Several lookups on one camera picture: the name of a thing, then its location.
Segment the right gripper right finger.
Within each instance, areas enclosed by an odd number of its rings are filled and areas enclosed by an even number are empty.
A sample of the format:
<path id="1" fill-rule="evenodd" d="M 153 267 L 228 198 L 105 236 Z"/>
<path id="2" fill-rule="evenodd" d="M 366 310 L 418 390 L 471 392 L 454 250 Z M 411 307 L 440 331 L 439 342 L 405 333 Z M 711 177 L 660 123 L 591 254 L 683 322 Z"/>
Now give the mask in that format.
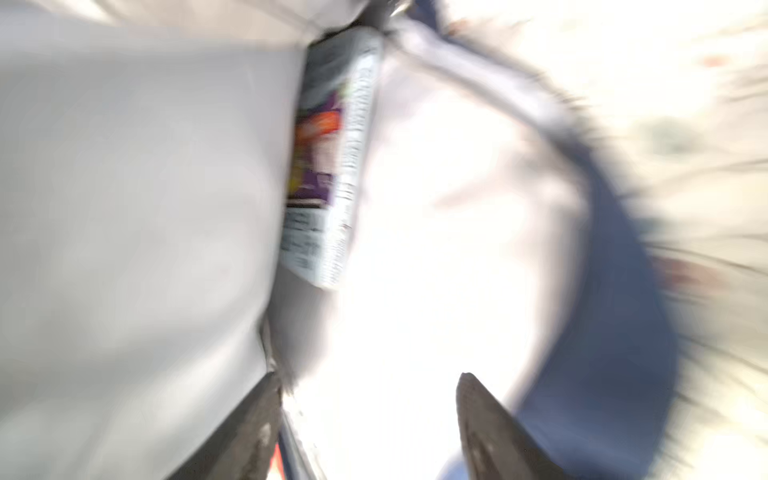
<path id="1" fill-rule="evenodd" d="M 569 478 L 473 374 L 460 375 L 456 405 L 462 452 L 471 479 Z"/>

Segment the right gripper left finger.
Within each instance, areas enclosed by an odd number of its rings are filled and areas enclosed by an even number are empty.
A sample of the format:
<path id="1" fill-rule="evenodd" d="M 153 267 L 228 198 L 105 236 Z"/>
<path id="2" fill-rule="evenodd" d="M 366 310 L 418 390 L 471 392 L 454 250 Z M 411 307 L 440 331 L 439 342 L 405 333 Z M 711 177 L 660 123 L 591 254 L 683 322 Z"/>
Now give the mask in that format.
<path id="1" fill-rule="evenodd" d="M 265 480 L 281 423 L 282 382 L 269 372 L 170 477 Z"/>

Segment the navy blue student backpack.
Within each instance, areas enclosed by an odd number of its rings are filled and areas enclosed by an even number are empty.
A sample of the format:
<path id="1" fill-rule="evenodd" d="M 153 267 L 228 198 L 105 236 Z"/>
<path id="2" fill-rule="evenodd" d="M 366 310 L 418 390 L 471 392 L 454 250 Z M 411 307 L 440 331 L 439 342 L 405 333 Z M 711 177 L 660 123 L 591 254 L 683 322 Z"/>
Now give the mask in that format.
<path id="1" fill-rule="evenodd" d="M 626 212 L 554 90 L 516 61 L 502 91 L 587 176 L 585 274 L 563 335 L 525 396 L 524 431 L 578 479 L 640 479 L 663 435 L 677 372 L 677 336 L 652 263 Z"/>

